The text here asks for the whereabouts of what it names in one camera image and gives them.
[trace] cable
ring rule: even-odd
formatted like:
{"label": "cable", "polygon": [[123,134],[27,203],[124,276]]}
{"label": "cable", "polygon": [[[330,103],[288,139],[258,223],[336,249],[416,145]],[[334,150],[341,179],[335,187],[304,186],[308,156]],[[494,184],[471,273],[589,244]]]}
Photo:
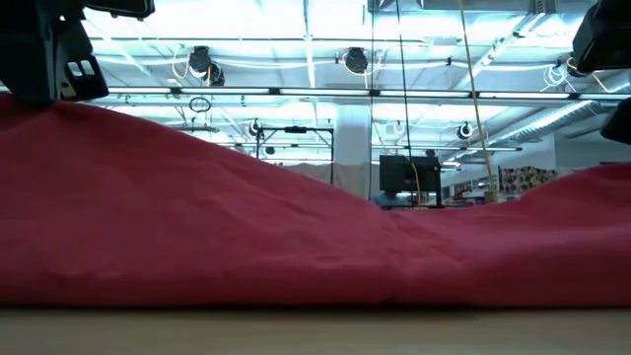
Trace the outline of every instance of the cable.
{"label": "cable", "polygon": [[184,75],[181,75],[177,73],[177,70],[175,70],[175,59],[177,58],[178,53],[179,53],[179,49],[176,49],[174,53],[174,61],[171,64],[171,69],[174,71],[175,76],[183,80],[183,79],[186,79],[186,75],[188,75],[188,58],[186,58],[186,69],[184,70]]}
{"label": "cable", "polygon": [[473,75],[473,67],[471,65],[471,51],[469,50],[469,39],[466,35],[466,19],[464,17],[464,0],[458,0],[460,7],[460,18],[462,19],[462,31],[464,34],[464,48],[466,49],[466,61],[469,67],[469,76],[471,82],[471,93],[473,96],[473,106],[475,107],[475,121],[477,122],[477,129],[480,135],[480,144],[482,145],[482,153],[484,154],[484,163],[486,164],[486,171],[489,175],[489,182],[491,185],[491,203],[497,202],[497,191],[495,186],[495,180],[493,179],[493,168],[491,168],[491,158],[489,152],[486,150],[486,142],[484,139],[484,130],[482,129],[482,122],[480,121],[480,111],[477,105],[477,93],[475,91],[475,77]]}
{"label": "cable", "polygon": [[[371,18],[371,63],[375,63],[375,16],[377,15],[377,11],[374,11]],[[371,91],[375,88],[375,76],[371,75]],[[371,97],[371,129],[370,135],[368,137],[368,199],[371,199],[371,194],[373,193],[373,127],[375,123],[374,117],[374,109],[373,109],[373,95]]]}
{"label": "cable", "polygon": [[[574,71],[576,71],[576,72],[577,72],[577,73],[579,73],[579,74],[587,75],[587,74],[585,74],[585,73],[580,72],[580,71],[579,71],[579,69],[578,69],[575,65],[570,64],[570,61],[575,61],[575,62],[576,62],[576,59],[574,59],[574,57],[569,57],[569,58],[568,58],[568,60],[566,60],[566,61],[565,61],[565,64],[567,64],[567,66],[568,66],[568,67],[570,67],[570,68],[574,69]],[[601,87],[601,88],[602,88],[602,89],[603,89],[606,93],[610,93],[610,94],[611,94],[611,93],[614,93],[614,92],[610,91],[610,90],[609,90],[609,89],[605,86],[605,84],[604,84],[604,83],[600,80],[600,78],[596,75],[596,72],[592,73],[592,76],[594,77],[594,79],[596,80],[596,82],[600,85],[600,87]]]}
{"label": "cable", "polygon": [[405,79],[405,56],[404,56],[404,50],[403,50],[403,31],[401,30],[401,8],[399,5],[399,0],[396,0],[396,20],[398,23],[398,28],[399,28],[399,32],[398,32],[398,41],[399,41],[399,48],[401,49],[401,73],[403,75],[403,100],[404,100],[404,104],[405,104],[405,135],[407,136],[407,153],[409,156],[409,163],[412,166],[412,169],[414,170],[414,174],[416,174],[416,188],[417,188],[417,192],[418,192],[418,204],[421,204],[421,184],[418,180],[418,172],[416,171],[416,167],[414,166],[414,164],[412,163],[412,140],[410,138],[410,114],[408,111],[408,107],[407,107],[407,82]]}
{"label": "cable", "polygon": [[421,201],[421,182],[419,182],[419,179],[418,179],[418,171],[416,170],[416,166],[412,163],[412,161],[408,157],[405,157],[405,159],[407,159],[407,161],[412,166],[412,169],[414,170],[414,177],[416,178],[416,191],[417,191],[416,204],[417,206],[420,206],[422,202]]}

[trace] ceiling light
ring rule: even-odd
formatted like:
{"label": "ceiling light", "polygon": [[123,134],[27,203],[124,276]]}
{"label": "ceiling light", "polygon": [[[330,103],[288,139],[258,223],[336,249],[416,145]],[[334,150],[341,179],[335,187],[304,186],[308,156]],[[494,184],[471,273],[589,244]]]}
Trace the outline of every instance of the ceiling light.
{"label": "ceiling light", "polygon": [[470,92],[453,91],[407,91],[402,90],[382,90],[380,96],[383,97],[403,97],[407,95],[412,98],[468,98]]}
{"label": "ceiling light", "polygon": [[462,126],[457,128],[457,137],[460,139],[468,139],[473,133],[473,129],[471,129],[471,125],[469,122],[465,122]]}
{"label": "ceiling light", "polygon": [[583,100],[626,100],[631,98],[631,94],[581,94],[579,99]]}
{"label": "ceiling light", "polygon": [[[489,152],[519,152],[522,147],[488,147],[486,148]],[[481,152],[483,151],[482,147],[468,147],[466,148],[469,152]]]}
{"label": "ceiling light", "polygon": [[405,132],[405,128],[401,125],[401,121],[396,122],[396,126],[394,127],[394,133],[403,134]]}
{"label": "ceiling light", "polygon": [[352,47],[344,54],[344,65],[355,74],[364,74],[368,69],[368,58],[364,54],[364,48]]}
{"label": "ceiling light", "polygon": [[[373,148],[375,149],[407,149],[407,146],[404,145],[394,145],[394,144],[374,144]],[[438,151],[458,151],[461,150],[460,147],[449,147],[449,146],[412,146],[413,150],[438,150]]]}
{"label": "ceiling light", "polygon": [[171,92],[169,88],[109,88],[110,94],[168,94]]}
{"label": "ceiling light", "polygon": [[480,99],[568,99],[565,93],[480,93]]}
{"label": "ceiling light", "polygon": [[181,89],[183,94],[207,94],[207,95],[265,95],[269,89],[256,88],[186,88]]}
{"label": "ceiling light", "polygon": [[326,144],[298,144],[298,148],[329,148]]}
{"label": "ceiling light", "polygon": [[367,96],[368,90],[281,89],[281,95]]}
{"label": "ceiling light", "polygon": [[256,135],[260,134],[260,138],[264,138],[264,133],[260,131],[259,129],[260,129],[260,124],[258,123],[258,118],[255,118],[247,126],[247,133],[249,133],[249,135],[252,137],[256,137]]}

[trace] light fixture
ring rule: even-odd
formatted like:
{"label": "light fixture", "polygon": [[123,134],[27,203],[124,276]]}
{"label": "light fixture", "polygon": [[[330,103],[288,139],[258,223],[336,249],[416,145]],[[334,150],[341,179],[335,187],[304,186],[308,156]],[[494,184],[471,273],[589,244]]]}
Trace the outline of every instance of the light fixture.
{"label": "light fixture", "polygon": [[[374,144],[373,148],[375,149],[407,149],[405,145],[394,145],[394,144]],[[412,150],[437,150],[437,151],[459,151],[462,150],[460,147],[449,147],[449,146],[412,146]]]}
{"label": "light fixture", "polygon": [[247,133],[249,133],[249,135],[252,137],[256,137],[256,135],[260,134],[261,138],[263,138],[262,136],[263,132],[259,132],[259,129],[260,129],[260,124],[258,123],[258,118],[255,118],[247,126]]}
{"label": "light fixture", "polygon": [[368,90],[335,90],[335,89],[281,89],[281,95],[304,96],[367,96]]}
{"label": "light fixture", "polygon": [[226,77],[223,69],[210,58],[210,48],[205,45],[193,47],[188,56],[190,74],[208,83],[208,86],[224,86]]}
{"label": "light fixture", "polygon": [[401,121],[398,120],[396,122],[396,126],[394,127],[394,133],[403,134],[403,132],[405,132],[405,127],[403,127],[403,125],[401,125]]}
{"label": "light fixture", "polygon": [[184,88],[183,94],[207,94],[207,95],[266,95],[269,89],[257,88]]}
{"label": "light fixture", "polygon": [[407,91],[402,90],[382,90],[382,97],[403,97],[407,95],[412,98],[468,98],[470,92],[454,92],[454,91]]}
{"label": "light fixture", "polygon": [[368,69],[368,58],[364,54],[364,48],[351,47],[344,54],[344,65],[355,74],[365,74]]}
{"label": "light fixture", "polygon": [[298,148],[329,148],[326,144],[297,144]]}
{"label": "light fixture", "polygon": [[582,100],[626,100],[631,98],[631,94],[581,94]]}
{"label": "light fixture", "polygon": [[471,137],[471,133],[473,133],[473,129],[471,129],[471,125],[469,122],[465,122],[462,126],[457,128],[457,137],[460,139],[468,139]]}
{"label": "light fixture", "polygon": [[168,94],[171,92],[169,88],[109,88],[110,94]]}
{"label": "light fixture", "polygon": [[[486,150],[489,152],[519,152],[521,151],[521,149],[522,147],[487,147],[486,148]],[[469,152],[483,151],[482,147],[467,147],[466,150]]]}
{"label": "light fixture", "polygon": [[566,93],[480,93],[480,99],[568,99]]}

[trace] white wall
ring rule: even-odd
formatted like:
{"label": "white wall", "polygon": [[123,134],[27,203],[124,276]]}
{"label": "white wall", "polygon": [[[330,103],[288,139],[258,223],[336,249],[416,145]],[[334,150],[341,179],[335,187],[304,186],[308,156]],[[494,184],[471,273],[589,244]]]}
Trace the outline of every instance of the white wall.
{"label": "white wall", "polygon": [[556,161],[558,168],[587,168],[602,162],[631,163],[631,146],[604,139],[582,142],[557,138]]}

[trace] fluorescent light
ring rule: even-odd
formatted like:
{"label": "fluorescent light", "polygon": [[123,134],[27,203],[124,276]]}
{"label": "fluorescent light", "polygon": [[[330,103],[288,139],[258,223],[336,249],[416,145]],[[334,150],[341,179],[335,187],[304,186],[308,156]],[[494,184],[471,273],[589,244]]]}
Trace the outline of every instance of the fluorescent light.
{"label": "fluorescent light", "polygon": [[281,89],[281,95],[367,96],[368,90]]}
{"label": "fluorescent light", "polygon": [[583,100],[626,100],[631,98],[631,94],[581,94]]}
{"label": "fluorescent light", "polygon": [[308,164],[308,163],[312,163],[314,165],[330,165],[331,162],[330,159],[268,159],[268,158],[261,158],[260,160],[262,160],[263,162],[267,162],[267,163],[283,163],[283,164]]}
{"label": "fluorescent light", "polygon": [[[489,152],[518,152],[521,151],[520,147],[487,147],[486,150]],[[469,152],[481,152],[483,149],[481,147],[468,147],[466,148]]]}
{"label": "fluorescent light", "polygon": [[[237,143],[237,142],[233,142],[233,143],[215,143],[215,144],[219,144],[220,146],[224,146],[224,147],[236,147],[236,146],[242,146],[242,147],[246,147],[246,148],[256,148],[256,143]],[[260,144],[259,147],[285,147],[285,148],[289,148],[291,147],[292,144],[290,143],[265,143],[265,144]]]}
{"label": "fluorescent light", "polygon": [[453,91],[408,91],[402,90],[382,90],[380,96],[384,97],[403,97],[407,94],[412,98],[468,98],[470,92],[453,92]]}
{"label": "fluorescent light", "polygon": [[327,148],[328,146],[326,144],[302,144],[302,143],[297,143],[298,148]]}
{"label": "fluorescent light", "polygon": [[110,94],[168,94],[171,92],[169,88],[132,88],[119,87],[108,88]]}
{"label": "fluorescent light", "polygon": [[[407,146],[404,145],[387,145],[387,144],[374,144],[373,148],[376,149],[407,149]],[[448,147],[448,146],[412,146],[412,150],[442,150],[442,151],[458,151],[461,150],[460,147]]]}
{"label": "fluorescent light", "polygon": [[183,94],[208,94],[208,95],[265,95],[269,89],[257,88],[185,88]]}
{"label": "fluorescent light", "polygon": [[480,93],[480,99],[568,99],[566,93]]}

